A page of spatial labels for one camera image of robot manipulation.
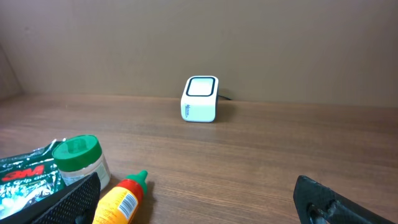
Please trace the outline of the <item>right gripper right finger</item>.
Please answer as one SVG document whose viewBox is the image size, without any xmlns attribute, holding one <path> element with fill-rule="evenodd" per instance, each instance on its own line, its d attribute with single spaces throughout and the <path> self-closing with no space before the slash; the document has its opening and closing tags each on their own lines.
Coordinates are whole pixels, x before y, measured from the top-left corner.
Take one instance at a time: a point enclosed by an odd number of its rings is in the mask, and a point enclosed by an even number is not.
<svg viewBox="0 0 398 224">
<path fill-rule="evenodd" d="M 394 224 L 305 175 L 298 176 L 293 199 L 304 224 Z"/>
</svg>

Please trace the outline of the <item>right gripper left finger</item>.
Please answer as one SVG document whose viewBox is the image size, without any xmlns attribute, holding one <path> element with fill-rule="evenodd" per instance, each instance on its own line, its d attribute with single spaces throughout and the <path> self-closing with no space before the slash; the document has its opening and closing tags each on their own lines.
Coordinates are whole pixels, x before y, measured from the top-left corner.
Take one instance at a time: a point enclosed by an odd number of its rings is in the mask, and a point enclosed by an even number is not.
<svg viewBox="0 0 398 224">
<path fill-rule="evenodd" d="M 93 223 L 100 199 L 96 172 L 1 220 L 1 224 Z"/>
</svg>

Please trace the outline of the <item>red sauce bottle yellow label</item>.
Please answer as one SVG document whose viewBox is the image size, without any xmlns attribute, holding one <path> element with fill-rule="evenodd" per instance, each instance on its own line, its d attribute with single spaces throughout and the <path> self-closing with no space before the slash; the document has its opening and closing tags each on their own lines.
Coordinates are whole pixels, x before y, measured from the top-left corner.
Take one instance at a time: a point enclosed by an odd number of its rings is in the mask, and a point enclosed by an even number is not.
<svg viewBox="0 0 398 224">
<path fill-rule="evenodd" d="M 129 224 L 147 193 L 146 170 L 126 176 L 99 202 L 93 224 Z"/>
</svg>

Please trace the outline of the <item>green lid jar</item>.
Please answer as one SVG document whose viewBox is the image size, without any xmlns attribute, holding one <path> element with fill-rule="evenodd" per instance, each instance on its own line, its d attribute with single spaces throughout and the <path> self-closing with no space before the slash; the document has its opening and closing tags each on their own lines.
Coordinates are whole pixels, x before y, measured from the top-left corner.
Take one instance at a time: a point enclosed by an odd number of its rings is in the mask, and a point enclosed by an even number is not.
<svg viewBox="0 0 398 224">
<path fill-rule="evenodd" d="M 64 183 L 69 186 L 96 172 L 103 190 L 111 179 L 98 138 L 85 134 L 62 141 L 52 152 Z"/>
</svg>

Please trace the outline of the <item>green 3M gloves packet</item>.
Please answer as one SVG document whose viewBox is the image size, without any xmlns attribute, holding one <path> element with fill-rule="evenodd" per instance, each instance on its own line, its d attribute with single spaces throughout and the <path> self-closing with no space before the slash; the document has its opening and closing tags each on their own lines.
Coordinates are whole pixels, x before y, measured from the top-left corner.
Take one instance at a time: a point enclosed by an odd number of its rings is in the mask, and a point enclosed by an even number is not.
<svg viewBox="0 0 398 224">
<path fill-rule="evenodd" d="M 9 217 L 65 188 L 53 158 L 60 141 L 1 159 L 1 218 Z"/>
</svg>

